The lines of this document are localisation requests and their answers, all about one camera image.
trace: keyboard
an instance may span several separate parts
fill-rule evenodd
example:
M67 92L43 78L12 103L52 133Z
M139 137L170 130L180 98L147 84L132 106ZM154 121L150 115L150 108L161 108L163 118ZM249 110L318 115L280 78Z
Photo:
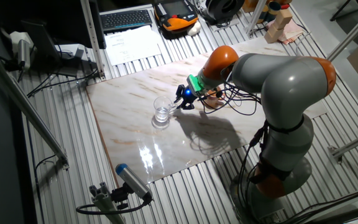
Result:
M101 15L101 18L103 32L136 28L152 23L147 10L116 12Z

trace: monitor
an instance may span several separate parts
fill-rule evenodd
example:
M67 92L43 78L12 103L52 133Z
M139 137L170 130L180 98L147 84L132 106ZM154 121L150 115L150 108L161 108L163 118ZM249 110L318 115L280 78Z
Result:
M99 48L105 49L98 3L89 0ZM22 21L42 21L58 44L92 48L80 0L0 0L0 26L6 32L27 32Z

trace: marble board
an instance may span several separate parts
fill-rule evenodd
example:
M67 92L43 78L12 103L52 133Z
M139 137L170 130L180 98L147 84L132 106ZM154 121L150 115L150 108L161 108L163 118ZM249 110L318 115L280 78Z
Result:
M239 56L287 55L281 44L267 44L263 37L232 47ZM196 101L194 110L176 110L168 125L155 125L154 100L167 96L173 101L178 85L186 85L187 76L196 75L209 55L197 55L86 87L113 170L126 163L143 181L151 182L246 145L252 139L265 121L260 105L256 105L252 116L238 114L228 106L204 114L203 105ZM232 105L243 113L255 108L250 101ZM305 113L315 118L327 110L318 102Z

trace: wooden block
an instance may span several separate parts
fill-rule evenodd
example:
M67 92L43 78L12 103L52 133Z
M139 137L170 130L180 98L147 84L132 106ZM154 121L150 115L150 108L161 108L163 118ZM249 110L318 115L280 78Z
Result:
M278 12L275 22L277 25L280 24L280 27L285 27L285 24L288 24L292 19L292 14L288 9L282 9Z
M274 26L274 28L276 30L280 30L280 29L284 29L284 27L286 26L287 24L286 23L277 23L276 21L274 21L274 23L272 24L272 26Z
M255 8L251 8L251 7L247 7L247 6L242 6L242 10L244 10L244 12L254 12Z
M244 12L254 12L259 0L246 0L242 5Z
M270 26L270 29L265 34L265 40L267 43L271 44L278 40L278 38L283 34L283 29L276 29L274 26Z

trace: metal pole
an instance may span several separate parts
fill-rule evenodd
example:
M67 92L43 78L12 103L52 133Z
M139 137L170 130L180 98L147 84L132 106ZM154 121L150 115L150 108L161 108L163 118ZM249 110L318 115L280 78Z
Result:
M350 31L346 38L341 43L339 43L331 53L329 53L327 60L332 62L345 49L345 47L347 47L349 43L357 37L357 35L358 24Z
M16 79L10 76L0 62L0 85L3 90L7 92L9 97L13 99L15 104L25 114L25 116L32 123L34 128L38 131L44 141L49 145L51 150L57 155L59 160L63 163L64 168L68 168L68 160L65 151L60 147L53 134L50 132L47 125L42 121L37 110L32 106L28 97L23 93Z
M250 36L254 30L254 27L256 25L256 22L259 19L260 14L262 13L262 10L264 10L264 6L266 4L267 0L259 0L258 5L256 5L255 11L252 14L251 23L248 24L248 27L246 29L246 34Z
M102 57L100 56L100 48L98 44L98 38L96 36L96 31L94 29L94 23L92 19L92 12L90 7L89 0L81 0L82 11L84 12L86 27L88 28L88 34L91 39L91 45L93 49L93 54L96 60L96 65L98 66L98 72L101 78L105 78L104 76L104 68L102 63Z
M340 157L341 155L343 155L345 152L347 151L350 151L351 149L355 148L358 146L358 138L355 139L354 141L346 144L345 146L339 148L339 149L336 149L334 152L333 152L333 156L334 158L338 158Z

